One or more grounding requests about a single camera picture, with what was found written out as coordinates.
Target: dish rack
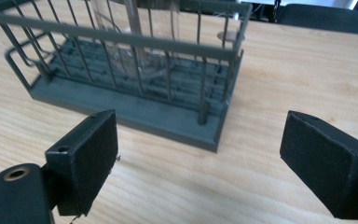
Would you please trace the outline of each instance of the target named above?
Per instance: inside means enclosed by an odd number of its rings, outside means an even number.
[[[216,152],[252,6],[180,0],[179,7],[194,18],[194,39],[101,30],[87,0],[0,0],[0,26],[13,45],[5,57],[35,100],[86,114],[114,108],[120,124]],[[221,21],[217,46],[203,43],[206,18]],[[109,61],[111,43],[135,57],[135,48],[157,50],[173,65],[159,77],[121,76]]]

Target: wood grain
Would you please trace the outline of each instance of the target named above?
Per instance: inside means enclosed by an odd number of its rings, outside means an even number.
[[[43,165],[86,117],[33,101],[4,60],[9,46],[0,30],[0,172]],[[75,223],[358,223],[334,219],[279,155],[288,110],[358,138],[358,35],[250,22],[242,46],[218,153],[119,125],[121,161]]]

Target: drying rack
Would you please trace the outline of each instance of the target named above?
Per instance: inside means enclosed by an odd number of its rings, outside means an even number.
[[[56,8],[62,4],[64,15]],[[78,4],[83,12],[74,10]],[[180,8],[195,13],[192,41],[100,30],[87,0],[0,0],[0,26],[13,45],[5,57],[35,100],[86,114],[114,108],[120,124],[215,152],[252,6],[180,0]],[[202,43],[204,11],[220,13],[219,46]],[[236,13],[239,27],[228,40]],[[109,43],[159,50],[174,66],[161,77],[125,78],[109,61]]]

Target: dark gray dish rack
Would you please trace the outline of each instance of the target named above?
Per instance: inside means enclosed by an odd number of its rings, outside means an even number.
[[[46,12],[39,9],[39,3],[0,0],[0,25],[13,45],[6,59],[33,99],[86,114],[114,108],[118,123],[217,151],[241,64],[241,41],[251,5],[180,0],[181,9],[198,15],[194,21],[197,39],[190,43],[99,30],[89,1],[82,4],[91,26],[79,24],[70,0],[66,4],[73,23],[62,22],[51,0],[44,4],[48,4],[53,20],[45,20]],[[27,17],[22,7],[32,7],[34,16]],[[203,45],[203,11],[221,12],[224,34],[230,17],[239,13],[241,25],[236,39],[228,43],[223,35],[221,46]],[[24,38],[19,40],[13,29],[20,30]],[[164,76],[148,80],[119,76],[109,62],[109,42],[128,46],[135,57],[135,48],[159,50],[167,62],[174,60],[174,67]],[[31,84],[13,55],[36,69],[38,76]]]

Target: wooden table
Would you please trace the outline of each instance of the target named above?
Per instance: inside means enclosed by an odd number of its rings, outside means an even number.
[[[33,101],[9,46],[0,30],[0,172],[43,165],[86,117]],[[243,47],[218,153],[118,125],[121,161],[75,223],[358,223],[334,219],[279,154],[288,110],[358,138],[358,35],[250,22]]]

